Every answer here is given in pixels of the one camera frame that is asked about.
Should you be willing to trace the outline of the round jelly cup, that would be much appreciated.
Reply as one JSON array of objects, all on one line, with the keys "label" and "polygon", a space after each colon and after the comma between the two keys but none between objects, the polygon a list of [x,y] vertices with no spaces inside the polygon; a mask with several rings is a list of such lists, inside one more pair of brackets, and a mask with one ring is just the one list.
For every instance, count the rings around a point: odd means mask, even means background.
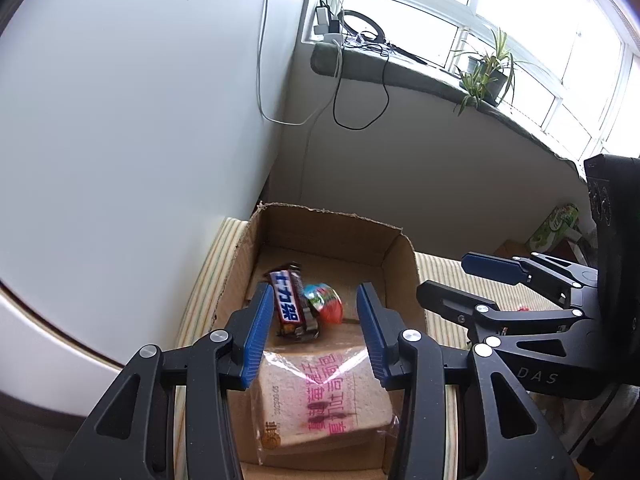
[{"label": "round jelly cup", "polygon": [[344,307],[337,291],[326,283],[309,284],[303,289],[304,297],[322,323],[341,324]]}]

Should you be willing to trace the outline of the green tissue pack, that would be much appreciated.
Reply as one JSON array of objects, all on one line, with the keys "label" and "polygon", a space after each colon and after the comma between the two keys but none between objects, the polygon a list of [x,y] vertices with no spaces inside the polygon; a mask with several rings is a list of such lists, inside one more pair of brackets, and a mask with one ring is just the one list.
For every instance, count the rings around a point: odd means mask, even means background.
[{"label": "green tissue pack", "polygon": [[529,237],[526,246],[530,252],[548,252],[563,239],[567,230],[576,226],[579,209],[574,204],[556,206]]}]

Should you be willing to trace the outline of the packaged toast bread slice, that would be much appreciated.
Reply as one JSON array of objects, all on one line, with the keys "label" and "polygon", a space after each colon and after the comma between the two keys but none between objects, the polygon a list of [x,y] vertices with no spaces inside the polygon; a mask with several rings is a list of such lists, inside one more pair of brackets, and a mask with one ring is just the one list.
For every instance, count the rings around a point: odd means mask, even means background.
[{"label": "packaged toast bread slice", "polygon": [[250,387],[258,460],[368,444],[395,425],[365,346],[266,350]]}]

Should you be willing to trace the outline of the large Snickers bar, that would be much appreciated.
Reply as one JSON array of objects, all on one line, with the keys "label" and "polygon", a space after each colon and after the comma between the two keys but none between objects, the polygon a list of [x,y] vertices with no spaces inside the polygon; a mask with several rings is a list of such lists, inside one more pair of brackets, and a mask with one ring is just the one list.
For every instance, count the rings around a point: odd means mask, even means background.
[{"label": "large Snickers bar", "polygon": [[274,292],[279,319],[278,335],[295,341],[308,341],[320,333],[317,315],[304,296],[302,268],[296,262],[270,270],[266,277]]}]

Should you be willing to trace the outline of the white power strip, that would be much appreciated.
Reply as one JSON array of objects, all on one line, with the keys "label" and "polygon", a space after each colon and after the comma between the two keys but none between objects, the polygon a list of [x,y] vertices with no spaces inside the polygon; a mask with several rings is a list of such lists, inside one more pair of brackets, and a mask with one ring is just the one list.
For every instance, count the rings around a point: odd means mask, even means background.
[{"label": "white power strip", "polygon": [[320,36],[326,44],[334,44],[341,47],[344,44],[344,34],[342,32],[342,22],[334,14],[329,5],[329,0],[318,0],[314,9],[314,36]]}]

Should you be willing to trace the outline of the potted green plant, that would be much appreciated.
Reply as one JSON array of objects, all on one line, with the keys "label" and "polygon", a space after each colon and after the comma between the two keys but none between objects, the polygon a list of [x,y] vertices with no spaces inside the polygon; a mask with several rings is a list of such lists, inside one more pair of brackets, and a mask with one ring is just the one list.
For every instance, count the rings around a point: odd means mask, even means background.
[{"label": "potted green plant", "polygon": [[459,86],[465,95],[458,105],[458,115],[468,107],[480,108],[485,103],[498,107],[509,92],[515,93],[515,58],[508,47],[508,35],[499,28],[491,32],[494,45],[490,52],[480,55],[477,50],[454,50],[454,58],[467,55],[466,70],[456,67]]}]

